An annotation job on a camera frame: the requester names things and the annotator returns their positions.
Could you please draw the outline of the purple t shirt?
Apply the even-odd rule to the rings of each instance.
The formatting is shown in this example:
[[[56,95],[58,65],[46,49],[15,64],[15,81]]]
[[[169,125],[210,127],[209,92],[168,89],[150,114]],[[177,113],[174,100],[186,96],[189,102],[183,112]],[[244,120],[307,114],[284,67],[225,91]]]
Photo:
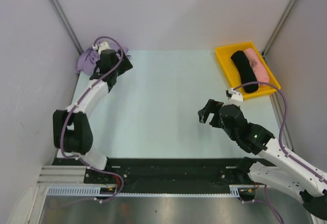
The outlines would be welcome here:
[[[119,48],[117,44],[114,44],[113,46],[110,46],[111,49],[114,51],[121,50],[122,52],[127,51],[126,48]],[[77,64],[77,73],[80,73],[81,71],[85,72],[88,75],[93,74],[93,70],[96,66],[96,62],[100,59],[100,55],[97,51],[94,51],[92,47],[88,48],[85,52],[81,54],[81,56],[78,59]],[[108,73],[106,73],[104,76],[108,76],[110,73],[113,72],[113,70],[117,68],[114,67],[112,70],[110,70]]]

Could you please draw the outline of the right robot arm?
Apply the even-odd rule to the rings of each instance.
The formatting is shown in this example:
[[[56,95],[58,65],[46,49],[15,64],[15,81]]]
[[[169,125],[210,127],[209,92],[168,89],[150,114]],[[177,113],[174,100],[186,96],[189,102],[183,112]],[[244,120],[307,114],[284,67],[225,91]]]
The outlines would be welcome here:
[[[326,220],[326,172],[280,145],[263,126],[248,122],[239,106],[209,99],[198,111],[200,123],[206,123],[210,114],[212,127],[222,129],[245,152],[275,165],[268,169],[256,160],[244,159],[245,166],[236,170],[240,183],[252,180],[273,187],[299,201],[310,214]]]

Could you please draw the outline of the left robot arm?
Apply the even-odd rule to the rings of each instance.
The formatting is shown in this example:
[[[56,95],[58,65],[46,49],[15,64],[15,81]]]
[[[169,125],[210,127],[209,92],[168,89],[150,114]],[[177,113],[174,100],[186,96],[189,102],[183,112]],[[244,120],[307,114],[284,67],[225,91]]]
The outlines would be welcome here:
[[[99,102],[112,90],[120,75],[133,68],[123,50],[106,49],[82,95],[64,110],[53,113],[54,145],[65,158],[82,160],[88,167],[96,168],[95,177],[109,182],[113,171],[107,167],[107,157],[93,147],[94,136],[89,118]]]

